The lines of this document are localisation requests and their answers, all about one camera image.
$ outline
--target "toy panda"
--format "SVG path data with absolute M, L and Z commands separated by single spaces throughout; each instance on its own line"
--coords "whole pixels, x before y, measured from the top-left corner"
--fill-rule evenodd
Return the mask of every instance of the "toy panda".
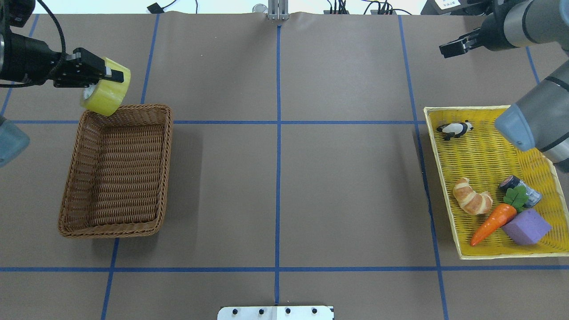
M 436 130 L 438 132 L 442 132 L 442 133 L 446 134 L 444 136 L 445 141 L 449 141 L 452 137 L 460 138 L 466 132 L 468 132 L 472 129 L 474 129 L 474 127 L 472 127 L 472 124 L 470 122 L 468 122 L 468 120 L 465 120 L 464 122 L 444 124 L 444 125 L 436 128 Z

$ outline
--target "black cable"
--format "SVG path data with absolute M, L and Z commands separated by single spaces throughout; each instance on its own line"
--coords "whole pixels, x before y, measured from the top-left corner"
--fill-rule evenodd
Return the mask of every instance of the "black cable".
M 49 80 L 59 70 L 59 68 L 61 68 L 61 66 L 65 62 L 65 56 L 67 56 L 67 54 L 65 53 L 65 36 L 63 35 L 63 30 L 61 29 L 61 25 L 59 24 L 59 21 L 57 21 L 57 18 L 55 17 L 53 12 L 51 12 L 50 8 L 48 8 L 47 5 L 43 2 L 43 0 L 38 0 L 38 2 L 46 10 L 47 14 L 53 20 L 53 22 L 55 23 L 55 27 L 57 28 L 57 33 L 59 33 L 59 39 L 61 40 L 61 55 L 59 57 L 59 60 L 57 61 L 57 64 L 49 71 L 49 73 L 47 73 L 47 76 L 45 76 L 40 81 L 23 83 L 23 84 L 0 84 L 0 88 L 25 88 L 25 87 L 31 87 L 33 85 L 42 85 L 46 83 L 46 81 Z
M 387 14 L 387 12 L 393 8 L 393 6 L 385 1 L 385 2 L 380 2 L 378 0 L 362 0 L 365 2 L 369 2 L 368 6 L 365 8 L 364 14 L 366 14 L 368 12 L 369 7 L 372 5 L 372 3 L 377 3 L 377 14 Z
M 466 8 L 463 8 L 463 12 L 466 13 L 466 15 L 474 15 L 474 16 L 477 16 L 477 15 L 484 15 L 484 13 L 481 13 L 481 14 L 473 14 L 473 13 L 470 13 L 470 12 L 468 12 L 468 10 L 466 10 Z
M 167 5 L 166 7 L 162 7 L 162 10 L 164 10 L 164 9 L 168 8 L 169 6 L 173 5 L 176 1 L 178 1 L 178 0 L 174 0 L 174 1 L 170 2 L 170 4 Z
M 368 6 L 365 8 L 364 14 L 366 14 L 366 13 L 368 12 L 369 7 L 370 7 L 373 3 L 377 2 L 377 3 L 379 4 L 379 1 L 368 1 L 368 2 L 369 2 L 369 4 L 368 4 Z
M 393 11 L 403 11 L 403 12 L 406 13 L 406 14 L 412 15 L 411 12 L 409 12 L 409 11 L 407 11 L 407 10 L 403 10 L 403 9 L 391 9 L 391 10 L 389 10 L 389 11 L 391 12 L 390 14 L 392 14 Z

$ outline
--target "blue tape line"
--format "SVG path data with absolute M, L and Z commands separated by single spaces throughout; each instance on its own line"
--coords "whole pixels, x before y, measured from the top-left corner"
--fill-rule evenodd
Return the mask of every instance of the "blue tape line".
M 15 124 L 50 124 L 50 125 L 76 125 L 78 120 L 11 120 Z
M 279 272 L 413 272 L 413 271 L 493 271 L 493 270 L 569 270 L 569 265 L 472 265 L 472 266 L 280 266 Z M 5 266 L 0 272 L 109 272 L 111 268 L 85 268 L 60 266 Z M 262 267 L 156 267 L 113 268 L 113 273 L 232 273 L 275 272 L 272 266 Z
M 34 35 L 35 27 L 38 25 L 38 20 L 39 20 L 39 14 L 36 14 L 36 16 L 34 17 L 34 22 L 32 23 L 32 27 L 30 29 L 30 33 L 28 34 L 28 37 L 32 37 Z
M 432 238 L 432 246 L 435 252 L 437 276 L 439 278 L 440 300 L 443 307 L 444 319 L 448 320 L 447 298 L 444 292 L 443 272 L 441 271 L 440 268 L 439 246 L 436 239 L 435 220 L 433 219 L 432 215 L 431 196 L 428 190 L 427 174 L 425 172 L 425 162 L 423 156 L 423 146 L 421 144 L 421 138 L 419 135 L 419 122 L 417 119 L 417 108 L 415 106 L 415 94 L 413 93 L 413 82 L 411 81 L 411 70 L 409 67 L 409 57 L 407 57 L 407 45 L 405 43 L 405 32 L 403 30 L 403 20 L 401 19 L 401 16 L 398 16 L 398 20 L 399 20 L 399 33 L 401 34 L 401 46 L 403 49 L 403 59 L 405 61 L 405 72 L 407 73 L 407 86 L 409 88 L 409 98 L 411 99 L 411 109 L 413 111 L 413 120 L 415 121 L 415 134 L 417 135 L 417 145 L 419 149 L 418 152 L 419 152 L 419 160 L 421 165 L 421 172 L 423 175 L 423 185 L 424 185 L 425 194 L 427 195 L 428 214 L 431 219 L 431 238 Z
M 268 267 L 194 267 L 194 268 L 114 268 L 114 272 L 158 272 L 158 273 L 221 273 L 221 272 L 274 272 L 275 268 Z
M 281 272 L 405 272 L 437 271 L 435 266 L 282 266 Z
M 277 186 L 275 201 L 275 304 L 281 294 L 281 26 L 277 26 Z
M 103 301 L 103 311 L 101 312 L 101 320 L 105 320 L 107 307 L 109 306 L 110 287 L 113 284 L 114 264 L 117 261 L 119 238 L 114 239 L 113 257 L 110 260 L 109 278 L 107 279 L 107 288 L 105 291 L 105 300 Z
M 0 272 L 109 272 L 109 268 L 84 268 L 68 266 L 6 266 Z
M 150 78 L 150 68 L 152 67 L 152 58 L 154 57 L 154 45 L 156 44 L 156 35 L 158 33 L 158 23 L 160 22 L 160 15 L 156 15 L 154 22 L 154 33 L 152 34 L 152 43 L 150 44 L 150 52 L 148 53 L 148 64 L 146 65 L 146 75 L 144 78 L 144 85 L 142 87 L 141 104 L 146 100 L 146 88 L 148 87 L 148 80 Z
M 8 93 L 6 94 L 6 98 L 4 99 L 4 104 L 2 105 L 2 110 L 0 110 L 0 116 L 4 115 L 4 112 L 6 111 L 6 107 L 8 107 L 8 101 L 10 101 L 10 96 L 12 95 L 12 89 L 13 88 L 8 88 Z
M 485 270 L 569 270 L 569 265 L 476 265 L 442 266 L 442 271 L 485 271 Z
M 31 38 L 34 35 L 35 27 L 38 25 L 38 20 L 39 20 L 39 14 L 36 14 L 34 22 L 32 23 L 32 27 L 30 29 L 30 33 L 28 33 L 28 37 Z M 6 108 L 8 107 L 8 101 L 10 101 L 10 96 L 12 95 L 12 89 L 13 88 L 8 89 L 8 93 L 6 94 L 6 98 L 4 99 L 4 104 L 2 104 L 2 110 L 0 110 L 0 116 L 3 116 L 4 112 L 6 112 Z
M 277 121 L 232 121 L 232 120 L 174 120 L 177 125 L 276 125 Z
M 362 121 L 327 121 L 327 120 L 292 120 L 292 121 L 281 121 L 284 125 L 413 125 L 415 121 L 391 121 L 391 120 L 362 120 Z
M 277 26 L 277 121 L 281 120 L 281 26 Z
M 78 124 L 78 120 L 11 120 L 15 124 Z M 178 125 L 278 125 L 279 121 L 263 120 L 175 120 Z M 412 125 L 415 121 L 280 121 L 281 125 Z
M 413 125 L 415 121 L 410 120 L 362 120 L 362 121 L 342 121 L 342 120 L 174 120 L 175 124 L 180 125 Z
M 539 77 L 537 75 L 537 70 L 535 69 L 535 64 L 533 63 L 533 58 L 531 57 L 530 47 L 526 47 L 527 59 L 530 61 L 531 71 L 534 74 L 535 82 L 539 84 Z

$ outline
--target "yellow woven tray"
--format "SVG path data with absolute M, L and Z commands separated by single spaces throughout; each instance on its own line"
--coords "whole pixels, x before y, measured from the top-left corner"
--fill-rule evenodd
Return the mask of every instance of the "yellow woven tray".
M 456 249 L 461 259 L 569 256 L 569 212 L 555 168 L 536 149 L 521 152 L 514 148 L 494 128 L 494 120 L 506 108 L 424 109 Z M 436 131 L 439 125 L 465 120 L 472 123 L 474 130 L 464 137 L 444 141 L 443 134 Z M 498 229 L 477 246 L 470 246 L 474 231 L 488 215 L 473 216 L 463 211 L 452 195 L 455 182 L 467 177 L 476 192 L 489 191 L 494 199 L 494 209 L 504 197 L 498 185 L 512 174 L 543 195 L 535 210 L 553 229 L 535 245 L 517 245 Z

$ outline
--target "purple block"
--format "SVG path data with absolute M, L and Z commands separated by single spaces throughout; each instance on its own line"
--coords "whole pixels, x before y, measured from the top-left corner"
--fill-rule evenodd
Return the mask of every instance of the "purple block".
M 536 244 L 551 230 L 547 223 L 534 209 L 527 209 L 502 227 L 514 242 L 519 245 Z

